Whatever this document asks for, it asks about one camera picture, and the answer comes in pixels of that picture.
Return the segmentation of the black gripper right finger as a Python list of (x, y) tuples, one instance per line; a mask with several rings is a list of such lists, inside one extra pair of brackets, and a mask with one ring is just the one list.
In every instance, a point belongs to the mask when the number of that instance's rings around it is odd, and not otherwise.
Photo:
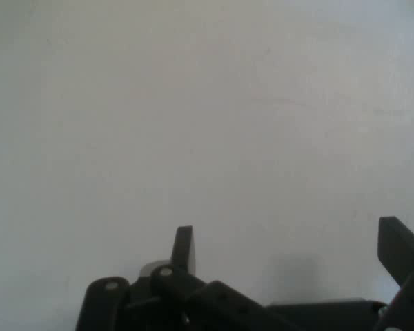
[(377, 255), (400, 287), (377, 329), (414, 330), (414, 233), (397, 217), (380, 217)]

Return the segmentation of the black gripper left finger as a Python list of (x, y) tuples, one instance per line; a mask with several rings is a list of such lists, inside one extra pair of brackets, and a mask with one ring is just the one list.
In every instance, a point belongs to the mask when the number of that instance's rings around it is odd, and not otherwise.
[(123, 277), (93, 281), (76, 330), (296, 330), (220, 281), (194, 275), (193, 228), (177, 228), (169, 260), (151, 263), (134, 283)]

